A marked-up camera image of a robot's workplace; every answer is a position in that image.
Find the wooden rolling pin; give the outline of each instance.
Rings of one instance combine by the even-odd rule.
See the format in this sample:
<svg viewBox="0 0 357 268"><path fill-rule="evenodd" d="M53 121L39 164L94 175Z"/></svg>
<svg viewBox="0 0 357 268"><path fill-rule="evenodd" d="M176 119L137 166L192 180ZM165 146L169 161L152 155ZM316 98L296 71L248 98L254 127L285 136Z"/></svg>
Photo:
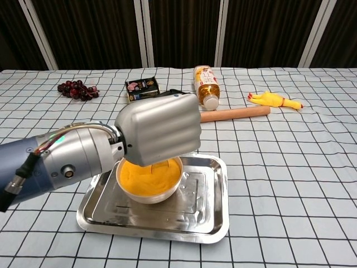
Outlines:
<svg viewBox="0 0 357 268"><path fill-rule="evenodd" d="M270 114L269 106L201 112L201 123L253 116L266 116L267 114Z"/></svg>

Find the rubber chicken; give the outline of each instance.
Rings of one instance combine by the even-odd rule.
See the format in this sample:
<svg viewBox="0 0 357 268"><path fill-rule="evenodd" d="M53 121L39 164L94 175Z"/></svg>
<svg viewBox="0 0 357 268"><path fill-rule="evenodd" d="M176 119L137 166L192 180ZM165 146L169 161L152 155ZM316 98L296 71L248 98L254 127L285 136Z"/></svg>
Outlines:
<svg viewBox="0 0 357 268"><path fill-rule="evenodd" d="M293 100L283 98L277 94L273 94L270 92L265 92L262 95L253 95L252 93L249 93L248 100L253 103L265 105L265 106L272 106L272 107L284 106L284 107L291 107L297 110L303 108L303 105L299 102L295 102Z"/></svg>

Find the white bowl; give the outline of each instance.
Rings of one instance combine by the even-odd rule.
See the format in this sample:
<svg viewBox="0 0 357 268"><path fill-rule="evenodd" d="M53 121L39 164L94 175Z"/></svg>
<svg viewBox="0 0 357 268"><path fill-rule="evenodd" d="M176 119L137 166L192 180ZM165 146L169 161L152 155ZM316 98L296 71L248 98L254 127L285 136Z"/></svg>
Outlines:
<svg viewBox="0 0 357 268"><path fill-rule="evenodd" d="M131 199L133 199L136 202L142 203L142 204L156 204L159 202L162 202L164 200L166 200L167 198L169 198L170 196L173 195L173 193L177 190L177 188L180 185L181 179L182 179L182 175L184 174L184 166L182 164L182 161L179 157L174 158L174 160L178 163L178 165L180 166L180 170L181 170L181 175L180 178L178 179L177 183L170 188L169 190L166 190L165 192L161 193L161 194L157 194L157 195L152 195L152 196L148 196L148 197L143 197L141 195L135 195L132 194L128 191L126 191L124 189L124 187L122 187L122 185L120 184L120 171L122 170L122 167L126 161L126 159L122 159L118 166L117 166L117 182L119 184L119 187L122 188L122 190L126 193L126 195L128 197L130 197Z"/></svg>

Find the dark curtain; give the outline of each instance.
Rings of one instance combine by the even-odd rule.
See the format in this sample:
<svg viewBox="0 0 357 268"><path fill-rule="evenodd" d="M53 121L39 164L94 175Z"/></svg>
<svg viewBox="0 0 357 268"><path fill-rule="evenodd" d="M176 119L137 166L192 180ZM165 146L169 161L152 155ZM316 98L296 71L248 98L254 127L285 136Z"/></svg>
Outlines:
<svg viewBox="0 0 357 268"><path fill-rule="evenodd" d="M32 0L59 69L140 68L132 0Z"/></svg>
<svg viewBox="0 0 357 268"><path fill-rule="evenodd" d="M219 5L219 0L150 0L155 66L213 66Z"/></svg>
<svg viewBox="0 0 357 268"><path fill-rule="evenodd" d="M357 67L356 0L336 2L310 67Z"/></svg>
<svg viewBox="0 0 357 268"><path fill-rule="evenodd" d="M229 1L222 66L297 67L321 0Z"/></svg>
<svg viewBox="0 0 357 268"><path fill-rule="evenodd" d="M48 70L18 1L0 1L0 69Z"/></svg>

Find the yellow mango pulp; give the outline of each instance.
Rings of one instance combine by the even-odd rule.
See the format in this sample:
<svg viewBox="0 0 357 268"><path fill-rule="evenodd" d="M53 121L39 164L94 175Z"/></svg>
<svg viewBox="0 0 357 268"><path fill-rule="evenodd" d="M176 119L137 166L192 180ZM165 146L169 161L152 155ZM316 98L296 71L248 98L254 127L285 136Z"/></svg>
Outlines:
<svg viewBox="0 0 357 268"><path fill-rule="evenodd" d="M181 169L174 159L154 164L138 166L128 161L122 166L119 181L121 186L134 195L149 197L171 189L181 177Z"/></svg>

